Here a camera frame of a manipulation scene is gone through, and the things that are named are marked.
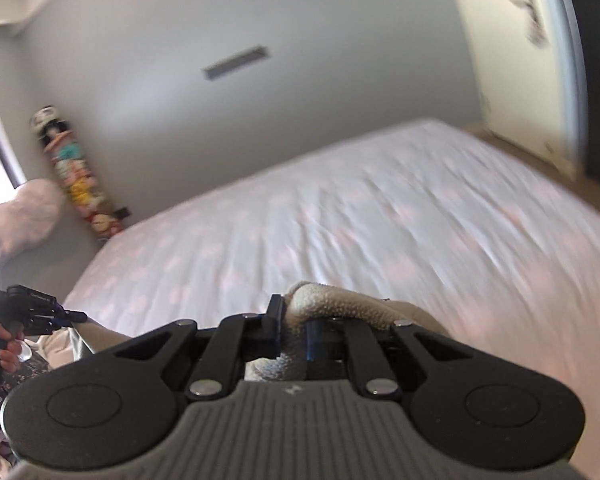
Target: door handle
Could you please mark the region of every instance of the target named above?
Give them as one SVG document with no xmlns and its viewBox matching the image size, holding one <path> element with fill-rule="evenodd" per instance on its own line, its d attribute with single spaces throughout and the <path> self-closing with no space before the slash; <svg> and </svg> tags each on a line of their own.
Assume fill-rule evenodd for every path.
<svg viewBox="0 0 600 480">
<path fill-rule="evenodd" d="M 527 37 L 535 46 L 541 48 L 548 43 L 546 32 L 540 20 L 540 12 L 536 0 L 509 0 L 512 4 L 528 12 L 530 25 Z"/>
</svg>

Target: brown floor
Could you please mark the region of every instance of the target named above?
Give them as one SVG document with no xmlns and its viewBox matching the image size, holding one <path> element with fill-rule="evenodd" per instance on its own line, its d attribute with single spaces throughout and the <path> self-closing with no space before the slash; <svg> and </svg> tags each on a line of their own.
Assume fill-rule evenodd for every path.
<svg viewBox="0 0 600 480">
<path fill-rule="evenodd" d="M 534 157 L 533 155 L 520 150 L 519 148 L 505 142 L 504 140 L 497 139 L 493 136 L 480 136 L 480 139 L 502 150 L 503 152 L 509 153 L 516 158 L 522 160 L 532 168 L 543 173 L 554 182 L 561 184 L 561 186 L 569 189 L 573 194 L 576 194 L 585 202 L 592 205 L 595 209 L 600 211 L 600 184 L 586 177 L 580 177 L 576 182 L 561 175 L 551 164 L 547 164 L 543 160 Z"/>
</svg>

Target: fitted sheet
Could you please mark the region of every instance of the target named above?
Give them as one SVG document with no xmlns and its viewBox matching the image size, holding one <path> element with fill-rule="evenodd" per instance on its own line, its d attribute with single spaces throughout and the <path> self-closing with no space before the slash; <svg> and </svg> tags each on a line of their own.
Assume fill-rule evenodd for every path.
<svg viewBox="0 0 600 480">
<path fill-rule="evenodd" d="M 435 120 L 302 156 L 117 235 L 66 301 L 139 335 L 263 312 L 299 280 L 417 304 L 456 339 L 568 384 L 600 479 L 600 215 Z"/>
</svg>

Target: ribbed surface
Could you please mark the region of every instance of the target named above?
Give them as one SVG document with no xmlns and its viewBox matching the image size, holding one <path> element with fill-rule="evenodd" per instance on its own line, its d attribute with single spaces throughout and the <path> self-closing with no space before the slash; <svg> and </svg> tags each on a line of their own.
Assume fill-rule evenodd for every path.
<svg viewBox="0 0 600 480">
<path fill-rule="evenodd" d="M 357 396 L 347 381 L 241 383 L 229 398 L 190 406 L 143 457 L 90 473 L 25 464 L 20 480 L 582 480 L 566 463 L 520 474 L 459 464 L 428 446 L 400 407 Z"/>
</svg>

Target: hand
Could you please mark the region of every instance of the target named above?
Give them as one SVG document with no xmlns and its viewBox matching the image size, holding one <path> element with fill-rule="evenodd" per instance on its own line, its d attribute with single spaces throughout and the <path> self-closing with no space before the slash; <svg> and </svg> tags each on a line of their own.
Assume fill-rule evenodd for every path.
<svg viewBox="0 0 600 480">
<path fill-rule="evenodd" d="M 18 341 L 13 341 L 13 337 L 5 327 L 0 324 L 0 339 L 8 341 L 7 348 L 0 350 L 0 366 L 6 372 L 13 373 L 18 369 L 20 361 L 18 355 L 22 352 L 22 347 Z M 23 340 L 24 334 L 20 332 L 16 339 Z"/>
</svg>

